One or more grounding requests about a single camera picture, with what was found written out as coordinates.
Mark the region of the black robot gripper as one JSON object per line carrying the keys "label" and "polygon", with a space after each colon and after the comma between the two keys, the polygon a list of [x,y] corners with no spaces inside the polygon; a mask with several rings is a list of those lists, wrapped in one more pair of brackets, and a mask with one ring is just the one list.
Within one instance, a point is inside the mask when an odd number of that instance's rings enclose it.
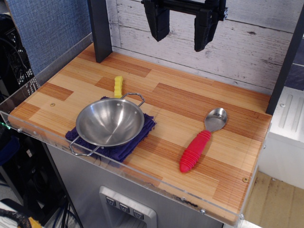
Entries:
{"label": "black robot gripper", "polygon": [[228,16],[225,0],[142,0],[152,36],[161,41],[170,31],[170,10],[195,15],[194,49],[202,51],[213,40],[219,21]]}

